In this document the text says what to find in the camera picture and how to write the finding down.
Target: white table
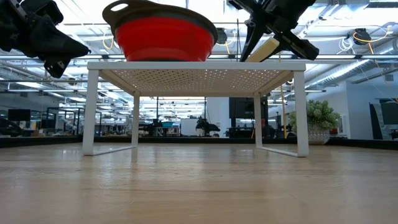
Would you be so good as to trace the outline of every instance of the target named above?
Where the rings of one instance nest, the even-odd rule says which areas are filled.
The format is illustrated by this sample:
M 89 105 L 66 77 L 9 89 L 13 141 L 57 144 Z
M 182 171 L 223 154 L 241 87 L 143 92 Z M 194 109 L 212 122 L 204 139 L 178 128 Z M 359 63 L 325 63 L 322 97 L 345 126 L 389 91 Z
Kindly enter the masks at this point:
M 140 96 L 253 97 L 256 147 L 296 157 L 309 153 L 304 87 L 305 64 L 242 62 L 89 62 L 83 152 L 95 156 L 138 146 Z M 94 150 L 98 77 L 134 96 L 131 146 Z M 298 152 L 262 145 L 260 97 L 294 78 Z

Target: yellow pole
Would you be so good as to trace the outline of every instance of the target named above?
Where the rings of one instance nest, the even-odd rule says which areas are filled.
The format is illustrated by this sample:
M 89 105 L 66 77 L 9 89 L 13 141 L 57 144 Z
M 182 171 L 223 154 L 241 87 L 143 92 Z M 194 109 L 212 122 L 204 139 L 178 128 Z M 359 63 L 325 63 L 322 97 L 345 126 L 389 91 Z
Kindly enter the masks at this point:
M 285 96 L 282 85 L 280 86 L 280 95 L 282 96 L 282 108 L 283 108 L 282 116 L 284 118 L 284 137 L 286 139 L 287 135 L 286 135 L 286 116 L 285 116 Z

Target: shelf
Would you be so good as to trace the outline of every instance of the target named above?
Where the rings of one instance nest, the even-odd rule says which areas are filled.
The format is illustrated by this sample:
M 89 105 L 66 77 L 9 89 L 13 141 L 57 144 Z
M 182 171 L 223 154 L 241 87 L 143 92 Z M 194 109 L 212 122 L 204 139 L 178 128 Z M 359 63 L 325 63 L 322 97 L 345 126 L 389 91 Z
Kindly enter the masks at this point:
M 297 63 L 89 62 L 89 70 L 129 94 L 239 96 L 266 94 L 304 71 Z

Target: pipe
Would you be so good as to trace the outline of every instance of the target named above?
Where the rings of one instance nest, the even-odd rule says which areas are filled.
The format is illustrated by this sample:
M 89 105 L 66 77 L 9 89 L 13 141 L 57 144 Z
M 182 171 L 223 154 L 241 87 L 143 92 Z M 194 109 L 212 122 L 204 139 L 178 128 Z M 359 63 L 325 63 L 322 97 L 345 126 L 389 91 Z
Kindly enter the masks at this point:
M 398 71 L 398 68 L 389 68 L 387 70 L 383 70 L 381 72 L 377 72 L 374 75 L 369 75 L 366 78 L 361 78 L 359 80 L 353 81 L 352 84 L 359 84 L 359 83 L 362 83 L 362 82 L 367 82 L 367 81 L 372 80 L 374 78 L 378 78 L 378 77 L 381 77 L 381 76 L 384 76 L 384 75 L 388 75 L 388 74 L 396 72 L 396 71 Z
M 376 48 L 375 54 L 397 54 L 398 53 L 398 38 L 385 44 L 380 45 Z M 337 84 L 347 78 L 351 78 L 361 72 L 366 72 L 372 68 L 376 67 L 374 60 L 361 60 L 347 65 L 340 65 L 334 69 L 317 77 L 317 81 L 312 82 L 305 88 L 314 88 L 316 86 L 329 86 Z

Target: wooden floor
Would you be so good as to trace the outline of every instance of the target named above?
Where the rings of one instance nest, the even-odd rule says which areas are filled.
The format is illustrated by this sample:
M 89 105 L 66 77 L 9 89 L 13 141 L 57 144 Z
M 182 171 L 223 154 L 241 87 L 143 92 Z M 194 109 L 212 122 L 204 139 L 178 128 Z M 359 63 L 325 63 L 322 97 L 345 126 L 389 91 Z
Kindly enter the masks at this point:
M 0 223 L 398 220 L 397 151 L 311 147 L 297 159 L 250 145 L 143 144 L 83 157 L 80 147 L 0 149 Z

